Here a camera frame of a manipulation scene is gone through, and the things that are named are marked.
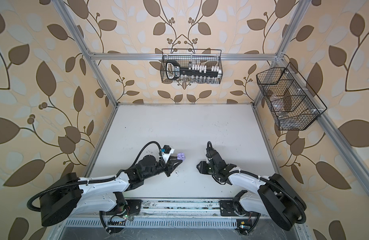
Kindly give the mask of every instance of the work surface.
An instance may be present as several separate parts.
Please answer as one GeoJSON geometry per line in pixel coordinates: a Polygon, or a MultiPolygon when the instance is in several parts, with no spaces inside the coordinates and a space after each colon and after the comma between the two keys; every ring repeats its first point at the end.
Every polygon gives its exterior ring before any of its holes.
{"type": "MultiPolygon", "coordinates": [[[[234,197],[241,187],[220,185],[196,169],[206,160],[207,141],[227,164],[258,175],[274,174],[251,105],[120,105],[91,177],[129,168],[150,141],[171,146],[175,156],[185,153],[186,160],[176,169],[177,174],[167,177],[162,173],[146,179],[143,186],[124,192],[125,197],[234,197]]],[[[158,159],[157,146],[148,146],[139,159],[145,155],[158,159]]]]}

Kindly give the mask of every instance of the wallpaper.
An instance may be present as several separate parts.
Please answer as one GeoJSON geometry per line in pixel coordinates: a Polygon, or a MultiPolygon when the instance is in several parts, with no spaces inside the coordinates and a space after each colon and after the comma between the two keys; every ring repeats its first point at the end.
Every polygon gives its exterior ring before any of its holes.
{"type": "Polygon", "coordinates": [[[250,103],[258,93],[255,75],[266,61],[222,61],[220,84],[162,83],[159,61],[102,60],[100,69],[119,103],[250,103]]]}
{"type": "Polygon", "coordinates": [[[312,1],[285,59],[369,167],[369,1],[312,1]]]}
{"type": "Polygon", "coordinates": [[[296,0],[65,0],[97,53],[220,49],[275,53],[296,0]]]}
{"type": "Polygon", "coordinates": [[[313,238],[369,239],[369,197],[319,124],[279,131],[267,104],[262,106],[257,109],[282,176],[306,202],[313,238]]]}
{"type": "Polygon", "coordinates": [[[0,239],[47,236],[28,199],[82,173],[112,111],[49,3],[0,0],[0,239]]]}

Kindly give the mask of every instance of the wire basket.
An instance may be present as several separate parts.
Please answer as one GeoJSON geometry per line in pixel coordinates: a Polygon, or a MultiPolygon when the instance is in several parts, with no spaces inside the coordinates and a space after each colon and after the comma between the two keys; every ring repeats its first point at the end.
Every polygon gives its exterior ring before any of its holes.
{"type": "Polygon", "coordinates": [[[257,83],[279,130],[305,130],[319,117],[327,106],[306,79],[301,87],[292,73],[295,68],[270,68],[258,73],[257,83]],[[316,106],[305,91],[310,91],[324,105],[316,106]]]}
{"type": "Polygon", "coordinates": [[[161,78],[163,83],[220,84],[223,76],[221,50],[162,49],[161,78]]]}

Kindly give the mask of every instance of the black wire basket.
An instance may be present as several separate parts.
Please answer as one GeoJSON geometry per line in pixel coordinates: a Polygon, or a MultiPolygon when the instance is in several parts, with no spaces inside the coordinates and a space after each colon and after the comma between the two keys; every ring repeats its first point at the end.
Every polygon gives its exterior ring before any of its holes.
{"type": "Polygon", "coordinates": [[[302,75],[306,86],[298,84],[293,77],[297,73],[295,69],[288,64],[286,68],[270,68],[256,75],[259,89],[279,130],[305,130],[327,109],[302,75]],[[306,91],[312,97],[316,96],[324,107],[313,103],[306,91]]]}
{"type": "Polygon", "coordinates": [[[163,83],[220,84],[223,76],[220,55],[216,49],[162,49],[161,78],[163,83]]]}

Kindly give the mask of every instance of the purple object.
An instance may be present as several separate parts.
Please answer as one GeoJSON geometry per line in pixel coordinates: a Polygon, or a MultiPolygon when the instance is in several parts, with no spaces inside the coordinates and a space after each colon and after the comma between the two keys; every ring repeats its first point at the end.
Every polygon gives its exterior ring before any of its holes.
{"type": "Polygon", "coordinates": [[[179,160],[186,160],[186,157],[184,156],[184,153],[183,152],[180,152],[180,153],[178,153],[177,154],[177,158],[179,159],[179,160]]]}

